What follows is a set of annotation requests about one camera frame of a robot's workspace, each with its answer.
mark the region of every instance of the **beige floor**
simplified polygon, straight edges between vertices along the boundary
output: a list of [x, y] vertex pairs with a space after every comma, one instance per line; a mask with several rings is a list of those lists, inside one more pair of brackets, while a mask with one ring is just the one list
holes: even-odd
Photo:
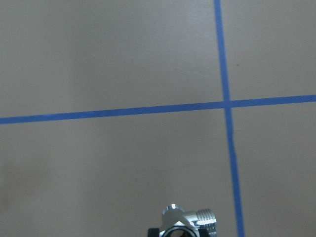
[[[222, 101], [210, 0], [0, 2], [0, 116]], [[316, 94], [314, 0], [222, 0], [232, 99]], [[316, 103], [233, 109], [247, 237], [316, 234]], [[0, 125], [0, 237], [236, 237], [222, 109]]]

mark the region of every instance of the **metal valve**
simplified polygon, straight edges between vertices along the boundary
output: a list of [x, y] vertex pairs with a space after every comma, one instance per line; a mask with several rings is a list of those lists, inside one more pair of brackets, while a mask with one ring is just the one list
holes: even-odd
[[148, 237], [216, 237], [216, 218], [210, 209], [185, 212], [177, 204], [162, 213], [162, 226], [148, 229]]

